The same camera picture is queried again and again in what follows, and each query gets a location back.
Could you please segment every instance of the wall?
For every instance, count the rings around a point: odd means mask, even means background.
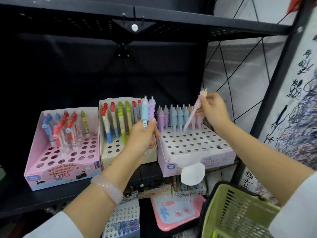
[[[291,0],[216,0],[215,16],[291,25]],[[219,92],[230,118],[250,132],[286,37],[210,42],[202,87]]]

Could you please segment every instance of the plastic basket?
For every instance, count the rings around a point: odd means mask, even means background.
[[[269,238],[267,228],[279,210],[258,194],[220,181],[202,209],[198,237]]]

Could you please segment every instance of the pink display box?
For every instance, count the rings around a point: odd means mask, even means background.
[[[98,107],[67,109],[70,115],[74,111],[77,112],[81,130],[84,123],[80,112],[81,110],[85,112],[90,133],[85,136],[83,132],[79,148],[71,149],[66,157],[61,157],[58,147],[51,145],[42,124],[48,113],[55,118],[56,112],[62,116],[64,110],[47,110],[40,114],[24,172],[24,177],[33,191],[92,178],[101,173]]]
[[[164,129],[157,139],[158,163],[163,177],[180,175],[182,168],[200,160],[206,169],[232,164],[236,154],[230,146],[205,125],[202,130],[173,133]]]

